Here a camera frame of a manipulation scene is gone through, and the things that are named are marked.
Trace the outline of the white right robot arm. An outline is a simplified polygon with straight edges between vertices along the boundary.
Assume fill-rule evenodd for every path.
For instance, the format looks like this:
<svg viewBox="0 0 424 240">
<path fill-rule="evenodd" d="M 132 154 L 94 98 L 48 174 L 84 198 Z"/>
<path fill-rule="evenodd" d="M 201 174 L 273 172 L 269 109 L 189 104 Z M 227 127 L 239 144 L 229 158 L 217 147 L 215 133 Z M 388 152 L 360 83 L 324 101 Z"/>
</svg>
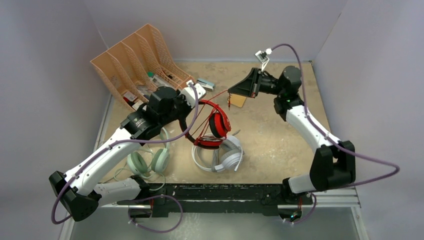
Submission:
<svg viewBox="0 0 424 240">
<path fill-rule="evenodd" d="M 240 82 L 228 89 L 232 95 L 255 98 L 259 93 L 271 94 L 275 112 L 307 142 L 314 153 L 309 173 L 282 181 L 280 196 L 288 204 L 306 192 L 326 191 L 351 184 L 356 179 L 355 156 L 350 141 L 341 141 L 314 118 L 299 95 L 302 73 L 295 66 L 285 67 L 279 78 L 253 67 Z"/>
</svg>

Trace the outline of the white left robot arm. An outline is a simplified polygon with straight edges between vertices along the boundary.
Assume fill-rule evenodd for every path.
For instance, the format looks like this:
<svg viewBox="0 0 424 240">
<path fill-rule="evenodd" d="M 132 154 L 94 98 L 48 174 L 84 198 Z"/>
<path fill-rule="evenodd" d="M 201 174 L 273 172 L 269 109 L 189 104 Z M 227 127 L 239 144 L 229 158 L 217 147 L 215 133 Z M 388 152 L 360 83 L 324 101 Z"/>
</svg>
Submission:
<svg viewBox="0 0 424 240">
<path fill-rule="evenodd" d="M 66 172 L 52 173 L 48 180 L 56 199 L 51 210 L 51 222 L 58 225 L 70 218 L 79 222 L 98 207 L 114 202 L 146 203 L 149 185 L 137 173 L 110 183 L 100 183 L 100 180 L 123 158 L 143 145 L 166 144 L 184 137 L 192 128 L 186 119 L 191 112 L 199 112 L 205 95 L 206 90 L 192 82 L 182 90 L 158 87 L 148 101 L 130 113 L 112 136 L 89 157 Z"/>
</svg>

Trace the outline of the red black headphones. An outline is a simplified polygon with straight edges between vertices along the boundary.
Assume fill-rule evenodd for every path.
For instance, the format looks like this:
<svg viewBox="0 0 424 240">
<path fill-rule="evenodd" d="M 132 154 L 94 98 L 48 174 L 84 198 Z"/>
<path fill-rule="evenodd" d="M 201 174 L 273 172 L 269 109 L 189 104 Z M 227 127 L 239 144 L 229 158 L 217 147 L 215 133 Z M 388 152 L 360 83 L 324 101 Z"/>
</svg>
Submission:
<svg viewBox="0 0 424 240">
<path fill-rule="evenodd" d="M 227 138 L 227 133 L 231 130 L 230 121 L 226 113 L 221 109 L 221 107 L 210 101 L 201 99 L 199 105 L 208 105 L 212 107 L 212 111 L 208 116 L 208 126 L 212 133 L 212 136 L 200 135 L 197 138 L 194 138 L 189 132 L 184 136 L 188 139 L 194 146 L 198 146 L 207 150 L 217 150 L 223 141 Z M 187 121 L 179 120 L 180 129 L 184 132 L 188 129 Z"/>
</svg>

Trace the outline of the white over-ear headphones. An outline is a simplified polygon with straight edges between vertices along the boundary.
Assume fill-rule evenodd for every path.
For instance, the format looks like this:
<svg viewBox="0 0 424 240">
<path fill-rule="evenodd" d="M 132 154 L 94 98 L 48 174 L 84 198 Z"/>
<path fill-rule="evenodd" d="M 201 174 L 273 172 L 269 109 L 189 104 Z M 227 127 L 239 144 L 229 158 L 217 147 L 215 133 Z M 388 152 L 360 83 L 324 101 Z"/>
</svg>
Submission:
<svg viewBox="0 0 424 240">
<path fill-rule="evenodd" d="M 210 167 L 205 167 L 198 163 L 197 156 L 200 160 L 202 159 L 199 153 L 200 148 L 194 145 L 191 148 L 192 160 L 201 170 L 212 173 L 219 173 L 225 170 L 237 172 L 243 161 L 244 150 L 240 140 L 232 134 L 228 135 L 220 147 L 213 151 Z"/>
</svg>

